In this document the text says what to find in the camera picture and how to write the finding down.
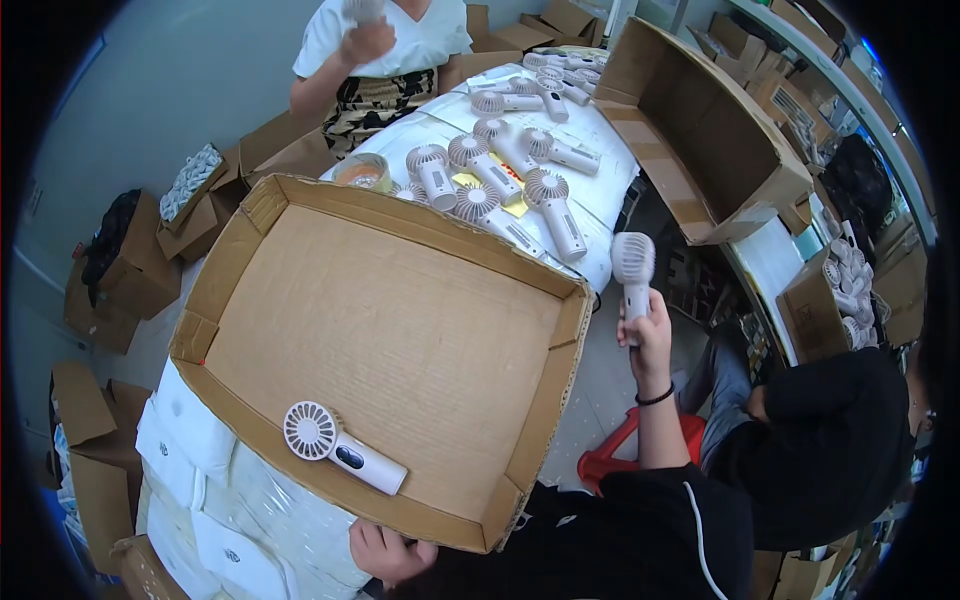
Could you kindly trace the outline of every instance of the cardboard tray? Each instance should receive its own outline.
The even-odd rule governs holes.
[[[210,251],[170,354],[245,444],[324,500],[488,552],[536,481],[591,304],[584,280],[432,208],[272,175]],[[279,424],[304,399],[410,469],[398,495],[289,450]]]

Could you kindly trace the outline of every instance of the white cloth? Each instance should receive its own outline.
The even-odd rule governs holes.
[[[220,524],[204,513],[193,513],[200,562],[211,572],[232,581],[261,600],[295,600],[296,577],[255,541]],[[288,587],[287,579],[292,578]]]
[[[163,368],[154,406],[163,428],[190,463],[226,487],[236,436],[187,387],[170,358]]]
[[[303,46],[294,73],[310,77],[332,55],[344,34],[356,24],[341,14],[344,0],[326,0],[303,32]],[[467,5],[463,0],[433,0],[418,22],[393,2],[384,7],[387,22],[396,30],[396,45],[383,57],[361,64],[350,75],[387,78],[446,64],[451,55],[468,53]]]
[[[150,498],[147,538],[164,568],[190,600],[210,600],[220,591],[220,580],[206,570],[174,518],[156,497]]]
[[[164,429],[154,406],[155,397],[156,394],[147,399],[140,423],[136,426],[136,451],[154,470],[177,504],[189,508],[197,495],[199,470],[180,449],[174,437]]]

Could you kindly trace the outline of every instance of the woman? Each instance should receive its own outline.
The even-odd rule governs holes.
[[[670,381],[670,319],[650,290],[650,314],[617,326],[636,336],[630,364],[639,404],[639,463],[612,473],[603,497],[537,484],[503,552],[475,555],[407,545],[358,519],[350,553],[391,600],[493,598],[744,598],[753,559],[746,495],[690,462]]]
[[[310,19],[290,88],[292,114],[329,114],[324,134],[339,159],[459,84],[472,43],[462,0],[388,0],[382,18],[359,26],[344,4],[326,0]]]

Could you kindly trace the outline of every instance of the white cable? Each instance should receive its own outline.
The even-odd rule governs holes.
[[[710,589],[713,590],[713,593],[717,595],[717,598],[720,600],[727,600],[727,596],[724,595],[720,588],[716,585],[716,582],[713,581],[713,577],[710,575],[710,569],[707,568],[707,555],[704,554],[704,524],[700,520],[700,509],[697,508],[697,499],[693,497],[693,488],[690,487],[690,484],[684,481],[684,487],[686,488],[687,495],[690,496],[690,504],[693,506],[693,515],[697,519],[697,551],[700,553],[700,569],[704,572],[704,576],[707,578],[707,583],[710,585]]]

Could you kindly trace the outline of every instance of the person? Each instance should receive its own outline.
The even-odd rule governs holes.
[[[462,80],[468,52],[463,0],[387,0],[384,15],[357,25],[345,0],[326,0],[303,34],[290,112],[323,117],[327,146],[344,158],[368,137]]]
[[[751,390],[746,339],[718,325],[686,387],[681,412],[713,401],[701,468],[752,500],[757,550],[832,543],[877,518],[909,477],[925,396],[897,365],[864,348],[774,374]]]
[[[641,470],[611,473],[603,497],[537,484],[502,552],[470,554],[357,519],[350,553],[408,598],[743,598],[753,558],[749,500],[691,462],[670,381],[671,325],[663,296],[650,313],[621,319],[620,346],[636,336]]]

